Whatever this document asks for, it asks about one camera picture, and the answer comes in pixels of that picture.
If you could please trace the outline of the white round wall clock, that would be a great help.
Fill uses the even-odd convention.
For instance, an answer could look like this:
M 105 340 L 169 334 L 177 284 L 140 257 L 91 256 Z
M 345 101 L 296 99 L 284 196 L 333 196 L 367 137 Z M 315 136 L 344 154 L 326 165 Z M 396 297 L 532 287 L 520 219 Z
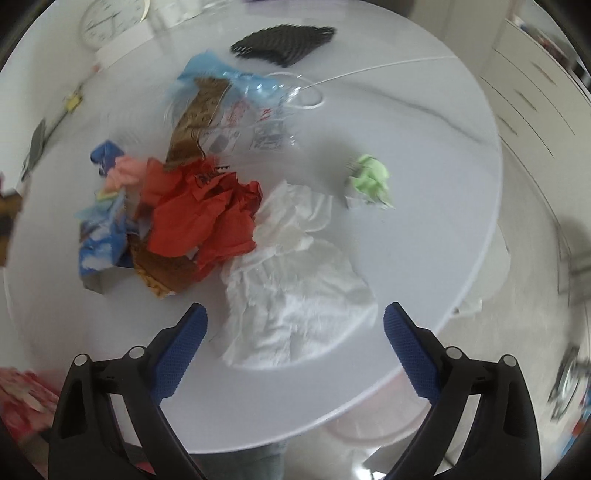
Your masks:
M 82 42 L 93 51 L 143 22 L 150 10 L 150 0 L 96 0 L 80 20 Z

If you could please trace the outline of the red paper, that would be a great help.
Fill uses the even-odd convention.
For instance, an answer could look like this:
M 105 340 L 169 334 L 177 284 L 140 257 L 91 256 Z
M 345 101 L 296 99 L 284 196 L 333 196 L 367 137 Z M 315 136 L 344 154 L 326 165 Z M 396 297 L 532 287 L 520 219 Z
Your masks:
M 140 207 L 150 215 L 147 249 L 163 257 L 186 256 L 197 264 L 194 283 L 215 267 L 256 248 L 256 212 L 263 202 L 259 182 L 242 183 L 218 171 L 213 157 L 172 171 L 149 159 Z

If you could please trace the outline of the white tissue paper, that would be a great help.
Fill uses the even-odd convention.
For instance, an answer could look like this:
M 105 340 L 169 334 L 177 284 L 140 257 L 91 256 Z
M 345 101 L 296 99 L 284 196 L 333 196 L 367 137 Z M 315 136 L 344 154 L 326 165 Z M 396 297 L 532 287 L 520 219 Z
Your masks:
M 378 303 L 349 257 L 318 238 L 332 196 L 280 182 L 256 212 L 256 248 L 221 271 L 228 320 L 218 336 L 232 368 L 271 370 L 325 355 L 374 326 Z

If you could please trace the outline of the blue bird print carton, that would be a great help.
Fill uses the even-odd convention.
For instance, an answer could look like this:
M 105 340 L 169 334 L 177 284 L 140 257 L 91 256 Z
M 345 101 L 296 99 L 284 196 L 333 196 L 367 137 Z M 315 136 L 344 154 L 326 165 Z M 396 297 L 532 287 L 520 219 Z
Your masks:
M 86 290 L 103 293 L 102 275 L 114 268 L 132 268 L 130 237 L 137 223 L 128 214 L 125 189 L 98 195 L 75 214 L 79 221 L 78 273 Z

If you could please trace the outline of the pink paper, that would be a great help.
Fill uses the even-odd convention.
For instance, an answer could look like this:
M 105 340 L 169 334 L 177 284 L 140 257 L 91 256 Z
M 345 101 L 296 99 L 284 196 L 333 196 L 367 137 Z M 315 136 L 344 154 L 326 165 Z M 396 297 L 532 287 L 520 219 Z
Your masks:
M 114 166 L 107 173 L 103 192 L 114 193 L 122 188 L 137 187 L 143 183 L 146 171 L 146 161 L 128 155 L 116 157 Z

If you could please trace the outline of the white drawer cabinet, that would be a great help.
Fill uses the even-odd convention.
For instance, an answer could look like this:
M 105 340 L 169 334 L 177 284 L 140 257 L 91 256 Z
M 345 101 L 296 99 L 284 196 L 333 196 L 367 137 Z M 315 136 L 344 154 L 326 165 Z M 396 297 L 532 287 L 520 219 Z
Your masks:
M 499 133 L 556 213 L 589 226 L 589 96 L 509 20 L 481 79 L 497 109 Z

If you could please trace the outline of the brown snack wrapper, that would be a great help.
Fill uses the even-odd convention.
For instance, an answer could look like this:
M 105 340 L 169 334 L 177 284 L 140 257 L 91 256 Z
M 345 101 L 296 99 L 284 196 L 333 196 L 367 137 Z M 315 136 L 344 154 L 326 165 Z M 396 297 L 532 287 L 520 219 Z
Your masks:
M 164 163 L 165 171 L 206 158 L 204 149 L 200 146 L 200 136 L 211 127 L 219 105 L 230 87 L 228 80 L 213 77 L 197 77 L 194 84 L 197 94 L 172 132 Z

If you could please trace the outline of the blue face mask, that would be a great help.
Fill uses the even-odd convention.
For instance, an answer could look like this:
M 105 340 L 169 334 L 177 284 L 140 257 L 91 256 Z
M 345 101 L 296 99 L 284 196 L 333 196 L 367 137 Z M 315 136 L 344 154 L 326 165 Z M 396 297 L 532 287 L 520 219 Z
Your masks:
M 187 62 L 170 93 L 177 96 L 197 94 L 197 81 L 206 79 L 228 82 L 231 91 L 259 107 L 278 106 L 287 98 L 287 89 L 276 79 L 231 67 L 209 50 L 193 56 Z

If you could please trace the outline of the brown yellow chocolate wrapper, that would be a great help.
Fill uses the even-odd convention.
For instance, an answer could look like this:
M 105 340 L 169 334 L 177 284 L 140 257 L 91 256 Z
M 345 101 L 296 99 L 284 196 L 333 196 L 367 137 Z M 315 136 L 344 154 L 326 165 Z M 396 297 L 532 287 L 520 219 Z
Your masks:
M 128 235 L 127 241 L 136 273 L 156 297 L 183 293 L 193 285 L 197 264 L 190 258 L 154 254 L 135 235 Z

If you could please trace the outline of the green paper ball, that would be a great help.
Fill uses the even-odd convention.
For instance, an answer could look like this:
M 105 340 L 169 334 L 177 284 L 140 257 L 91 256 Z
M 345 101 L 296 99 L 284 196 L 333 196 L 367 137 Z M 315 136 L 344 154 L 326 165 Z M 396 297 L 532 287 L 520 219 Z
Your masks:
M 348 208 L 359 208 L 363 205 L 393 208 L 389 180 L 389 170 L 381 161 L 372 155 L 360 156 L 349 164 L 349 177 L 345 184 Z

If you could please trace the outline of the dark blue wrapper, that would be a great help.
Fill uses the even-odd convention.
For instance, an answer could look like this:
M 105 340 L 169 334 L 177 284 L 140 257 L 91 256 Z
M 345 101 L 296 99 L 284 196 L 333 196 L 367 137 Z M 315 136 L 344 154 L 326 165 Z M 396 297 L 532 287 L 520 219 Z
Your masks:
M 125 153 L 110 140 L 102 142 L 90 153 L 90 161 L 99 168 L 99 175 L 106 177 L 108 172 L 114 167 L 115 160 L 124 156 Z

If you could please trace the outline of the black mesh pouch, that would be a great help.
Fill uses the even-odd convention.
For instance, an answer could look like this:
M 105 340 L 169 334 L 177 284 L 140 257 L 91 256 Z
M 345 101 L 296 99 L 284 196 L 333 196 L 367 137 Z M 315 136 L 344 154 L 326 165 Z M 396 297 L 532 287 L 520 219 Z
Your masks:
M 238 58 L 259 59 L 287 68 L 328 44 L 337 30 L 334 27 L 281 24 L 245 36 L 230 47 Z

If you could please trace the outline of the clear plastic bag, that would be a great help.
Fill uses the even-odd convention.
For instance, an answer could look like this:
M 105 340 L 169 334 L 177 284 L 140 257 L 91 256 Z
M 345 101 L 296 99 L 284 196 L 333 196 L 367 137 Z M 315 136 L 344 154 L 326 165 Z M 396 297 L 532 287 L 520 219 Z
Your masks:
M 198 145 L 219 157 L 280 150 L 296 139 L 301 115 L 324 103 L 322 90 L 301 74 L 243 74 L 230 82 Z

